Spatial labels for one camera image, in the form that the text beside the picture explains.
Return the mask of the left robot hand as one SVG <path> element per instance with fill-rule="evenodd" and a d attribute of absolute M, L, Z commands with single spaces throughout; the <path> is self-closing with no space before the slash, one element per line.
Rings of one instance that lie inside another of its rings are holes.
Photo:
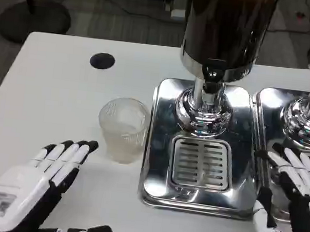
<path fill-rule="evenodd" d="M 80 167 L 99 147 L 96 141 L 65 141 L 42 147 L 28 163 L 0 177 L 0 232 L 113 232 L 108 225 L 42 228 L 74 183 Z"/>

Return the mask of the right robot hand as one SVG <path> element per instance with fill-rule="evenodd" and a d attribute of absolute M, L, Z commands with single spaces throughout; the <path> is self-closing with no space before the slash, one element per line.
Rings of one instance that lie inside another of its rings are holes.
<path fill-rule="evenodd" d="M 296 148 L 274 144 L 274 150 L 260 150 L 256 156 L 277 170 L 279 185 L 287 197 L 292 232 L 310 232 L 310 156 Z M 255 232 L 282 232 L 272 216 L 272 190 L 260 188 L 253 208 Z"/>

